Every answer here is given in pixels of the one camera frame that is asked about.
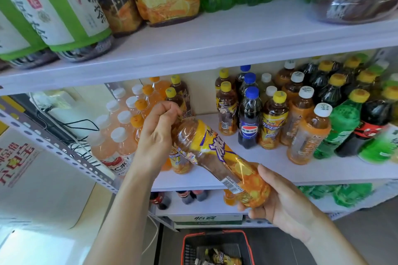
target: yellow bottle cap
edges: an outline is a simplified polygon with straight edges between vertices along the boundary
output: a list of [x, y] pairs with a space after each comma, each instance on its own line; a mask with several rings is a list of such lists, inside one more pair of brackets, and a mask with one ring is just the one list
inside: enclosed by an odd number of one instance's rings
[[329, 79], [329, 84], [333, 86], [343, 86], [346, 82], [346, 76], [341, 73], [335, 73]]
[[149, 78], [149, 81], [154, 82], [154, 83], [158, 82], [159, 80], [160, 80], [160, 77], [150, 77]]
[[147, 95], [147, 96], [149, 96], [150, 94], [152, 94], [152, 92], [153, 92], [152, 85], [144, 85], [144, 86], [142, 87], [142, 92], [143, 92], [145, 95]]
[[354, 89], [349, 94], [349, 99], [356, 103], [365, 103], [370, 96], [370, 93], [363, 89]]
[[361, 71], [361, 73], [357, 77], [357, 80], [364, 83], [373, 83], [375, 81], [375, 78], [376, 74], [374, 72], [364, 70]]
[[172, 83], [173, 84], [181, 83], [180, 75], [172, 75]]
[[142, 125], [144, 124], [144, 118], [142, 117], [141, 114], [137, 114], [131, 117], [130, 122], [134, 128], [141, 128]]
[[272, 99], [274, 100], [274, 102], [276, 102], [277, 104], [282, 104], [286, 101], [286, 92], [283, 91], [277, 91], [274, 93], [274, 96], [272, 97]]
[[318, 69], [329, 72], [333, 68], [333, 62], [330, 60], [323, 60], [319, 63]]
[[398, 100], [398, 86], [388, 86], [381, 95], [390, 100]]
[[231, 91], [231, 83], [230, 82], [222, 82], [221, 83], [221, 91], [222, 92], [230, 92]]
[[352, 56], [345, 61], [344, 67], [357, 68], [360, 64], [361, 59], [356, 56]]
[[220, 69], [220, 78], [226, 79], [227, 77], [229, 77], [228, 68]]
[[169, 87], [166, 89], [166, 96], [168, 98], [173, 98], [177, 95], [176, 89], [174, 87]]
[[139, 99], [134, 103], [134, 106], [137, 108], [137, 110], [142, 111], [148, 107], [148, 103], [146, 100]]

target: black basket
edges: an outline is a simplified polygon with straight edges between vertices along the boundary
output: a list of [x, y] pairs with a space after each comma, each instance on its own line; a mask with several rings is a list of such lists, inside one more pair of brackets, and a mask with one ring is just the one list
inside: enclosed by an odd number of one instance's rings
[[230, 257], [240, 258], [242, 265], [254, 265], [251, 247], [242, 230], [186, 235], [182, 244], [181, 265], [195, 265], [196, 258], [204, 258], [207, 248], [216, 248]]

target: floor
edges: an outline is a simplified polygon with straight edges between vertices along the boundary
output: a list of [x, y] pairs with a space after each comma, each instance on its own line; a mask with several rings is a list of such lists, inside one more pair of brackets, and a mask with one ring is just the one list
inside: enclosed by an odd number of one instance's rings
[[[396, 265], [398, 197], [335, 221], [370, 265]], [[183, 238], [199, 230], [164, 229], [159, 265], [181, 264]], [[307, 248], [277, 228], [246, 228], [256, 265], [316, 265]]]

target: pepsi bottle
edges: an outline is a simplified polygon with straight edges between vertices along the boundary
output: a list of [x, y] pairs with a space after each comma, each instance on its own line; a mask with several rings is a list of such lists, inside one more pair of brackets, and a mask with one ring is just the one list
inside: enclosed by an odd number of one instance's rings
[[247, 88], [245, 97], [239, 105], [238, 142], [245, 149], [257, 144], [258, 131], [261, 122], [261, 100], [257, 87]]

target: left hand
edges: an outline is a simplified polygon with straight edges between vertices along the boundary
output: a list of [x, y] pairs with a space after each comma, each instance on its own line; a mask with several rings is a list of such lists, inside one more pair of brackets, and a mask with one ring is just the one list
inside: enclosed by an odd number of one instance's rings
[[155, 180], [172, 149], [171, 130], [181, 109], [174, 102], [164, 101], [156, 104], [142, 128], [138, 148], [130, 171], [148, 173]]

